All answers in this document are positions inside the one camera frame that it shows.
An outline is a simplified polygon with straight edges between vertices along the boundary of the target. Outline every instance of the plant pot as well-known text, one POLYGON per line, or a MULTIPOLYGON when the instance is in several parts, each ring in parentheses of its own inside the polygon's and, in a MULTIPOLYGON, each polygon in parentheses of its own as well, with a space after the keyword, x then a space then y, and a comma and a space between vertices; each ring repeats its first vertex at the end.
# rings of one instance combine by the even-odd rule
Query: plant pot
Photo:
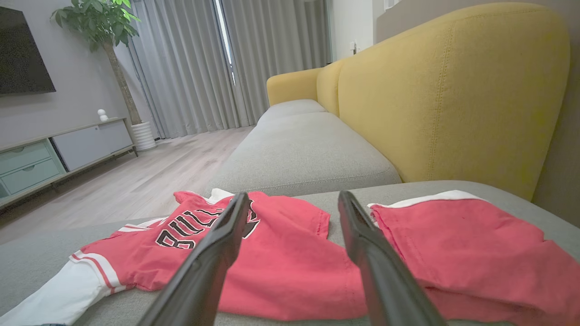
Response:
POLYGON ((155 140, 153 140, 153 133, 151 132, 151 124, 149 122, 132 125, 131 128, 133 128, 137 151, 146 151, 157 147, 155 140))

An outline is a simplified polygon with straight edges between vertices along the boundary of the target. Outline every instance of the clothing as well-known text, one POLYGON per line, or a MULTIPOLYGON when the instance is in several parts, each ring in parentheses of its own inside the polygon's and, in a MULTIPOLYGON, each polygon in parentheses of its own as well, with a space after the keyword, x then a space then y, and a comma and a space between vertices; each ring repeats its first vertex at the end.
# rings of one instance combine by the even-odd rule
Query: clothing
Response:
MULTIPOLYGON (((231 200, 181 191, 168 218, 127 224, 82 247, 0 325, 72 324, 105 296, 166 285, 231 200)), ((306 201, 249 193, 244 238, 220 297, 220 311, 278 320, 347 319, 367 312, 358 268, 328 241, 328 213, 306 201)))
POLYGON ((458 190, 369 207, 446 319, 580 323, 580 265, 539 228, 458 190))

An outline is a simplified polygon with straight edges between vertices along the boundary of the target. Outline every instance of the red stripe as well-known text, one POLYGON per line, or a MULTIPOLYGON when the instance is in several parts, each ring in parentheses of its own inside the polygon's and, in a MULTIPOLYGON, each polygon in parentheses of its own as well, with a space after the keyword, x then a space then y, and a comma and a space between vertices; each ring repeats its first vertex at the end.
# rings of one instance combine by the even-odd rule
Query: red stripe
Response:
POLYGON ((124 227, 126 227, 128 229, 149 230, 148 227, 143 227, 143 226, 125 225, 124 227))
POLYGON ((72 254, 71 257, 73 257, 74 259, 76 259, 78 261, 80 261, 81 259, 88 259, 88 260, 92 261, 93 263, 95 263, 95 265, 99 269, 99 272, 101 273, 101 276, 103 276, 103 279, 105 280, 105 284, 107 284, 107 287, 109 287, 109 289, 111 289, 111 294, 115 293, 114 292, 115 288, 111 285, 111 283, 108 280, 107 275, 105 274, 105 271, 103 270, 103 268, 101 267, 101 265, 99 264, 99 262, 95 258, 91 258, 91 257, 79 258, 75 254, 72 254))

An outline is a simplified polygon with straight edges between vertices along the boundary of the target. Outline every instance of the wooden floor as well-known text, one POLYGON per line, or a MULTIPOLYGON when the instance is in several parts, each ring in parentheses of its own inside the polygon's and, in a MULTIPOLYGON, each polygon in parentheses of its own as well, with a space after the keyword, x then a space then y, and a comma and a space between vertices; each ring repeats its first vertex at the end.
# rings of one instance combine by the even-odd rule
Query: wooden floor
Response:
POLYGON ((26 234, 170 214, 174 191, 202 192, 253 127, 157 141, 30 198, 0 216, 0 244, 26 234))

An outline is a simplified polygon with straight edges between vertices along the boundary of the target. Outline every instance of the tv stand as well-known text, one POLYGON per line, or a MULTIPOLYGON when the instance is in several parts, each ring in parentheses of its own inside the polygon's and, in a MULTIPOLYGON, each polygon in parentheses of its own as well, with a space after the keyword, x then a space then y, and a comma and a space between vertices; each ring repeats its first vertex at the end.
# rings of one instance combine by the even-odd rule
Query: tv stand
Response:
POLYGON ((125 118, 0 148, 0 209, 95 164, 133 151, 125 118))

